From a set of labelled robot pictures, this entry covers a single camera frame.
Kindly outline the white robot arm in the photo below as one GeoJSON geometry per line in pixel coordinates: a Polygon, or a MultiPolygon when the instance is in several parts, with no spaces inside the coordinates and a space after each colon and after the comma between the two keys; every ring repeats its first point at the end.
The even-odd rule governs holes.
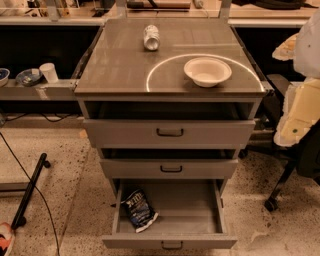
{"type": "Polygon", "coordinates": [[[285,92],[283,115],[274,135],[279,146],[297,144],[320,119],[320,10],[272,53],[277,60],[293,60],[297,73],[305,77],[299,86],[285,92]]]}

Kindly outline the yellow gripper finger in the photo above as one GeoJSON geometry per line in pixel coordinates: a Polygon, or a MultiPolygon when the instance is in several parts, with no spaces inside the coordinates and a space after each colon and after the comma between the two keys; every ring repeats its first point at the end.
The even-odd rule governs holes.
{"type": "Polygon", "coordinates": [[[283,115],[274,135],[279,146],[298,144],[320,119],[320,80],[307,78],[300,85],[290,85],[285,93],[283,115]]]}
{"type": "Polygon", "coordinates": [[[281,43],[272,53],[274,59],[280,61],[293,60],[295,56],[295,44],[298,34],[294,34],[281,43]]]}

